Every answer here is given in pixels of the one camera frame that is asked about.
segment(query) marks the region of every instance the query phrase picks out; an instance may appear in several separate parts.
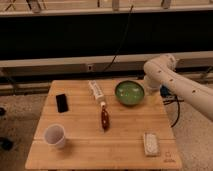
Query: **black phone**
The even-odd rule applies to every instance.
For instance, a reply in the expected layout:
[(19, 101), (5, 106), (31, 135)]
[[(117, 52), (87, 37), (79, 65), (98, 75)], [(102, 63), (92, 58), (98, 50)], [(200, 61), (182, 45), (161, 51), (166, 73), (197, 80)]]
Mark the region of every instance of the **black phone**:
[(65, 94), (56, 95), (56, 102), (59, 113), (68, 111), (67, 98)]

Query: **black backdrop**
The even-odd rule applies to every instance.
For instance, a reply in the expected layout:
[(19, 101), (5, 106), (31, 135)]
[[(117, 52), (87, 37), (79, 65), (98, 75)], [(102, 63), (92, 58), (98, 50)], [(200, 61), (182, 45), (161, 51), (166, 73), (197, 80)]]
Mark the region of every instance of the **black backdrop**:
[[(128, 14), (0, 18), (0, 59), (112, 55)], [(213, 11), (134, 13), (120, 54), (213, 50)]]

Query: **white paper cup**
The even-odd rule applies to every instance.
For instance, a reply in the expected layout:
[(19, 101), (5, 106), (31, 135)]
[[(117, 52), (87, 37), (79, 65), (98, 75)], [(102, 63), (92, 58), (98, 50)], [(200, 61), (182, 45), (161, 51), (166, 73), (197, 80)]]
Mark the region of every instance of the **white paper cup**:
[(63, 148), (66, 144), (64, 127), (59, 124), (50, 125), (44, 131), (44, 141), (57, 149)]

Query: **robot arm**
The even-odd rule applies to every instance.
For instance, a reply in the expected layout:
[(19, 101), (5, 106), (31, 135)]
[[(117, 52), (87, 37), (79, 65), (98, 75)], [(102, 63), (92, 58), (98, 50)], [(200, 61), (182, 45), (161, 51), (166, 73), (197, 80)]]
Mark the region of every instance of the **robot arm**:
[(166, 86), (213, 121), (213, 90), (173, 72), (177, 60), (171, 54), (149, 60), (144, 65), (145, 81), (152, 91)]

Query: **wooden table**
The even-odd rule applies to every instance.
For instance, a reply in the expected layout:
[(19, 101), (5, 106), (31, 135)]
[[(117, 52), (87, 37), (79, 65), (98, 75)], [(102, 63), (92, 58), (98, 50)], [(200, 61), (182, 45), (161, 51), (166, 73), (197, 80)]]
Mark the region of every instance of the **wooden table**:
[[(108, 104), (110, 129), (103, 132), (101, 109), (88, 81), (53, 81), (26, 162), (27, 169), (180, 169), (181, 160), (159, 92), (146, 93), (135, 107), (114, 96), (120, 80), (98, 80)], [(57, 112), (55, 96), (65, 93), (69, 111)], [(48, 125), (62, 124), (68, 138), (62, 150), (43, 141)], [(142, 135), (156, 133), (161, 154), (146, 157)]]

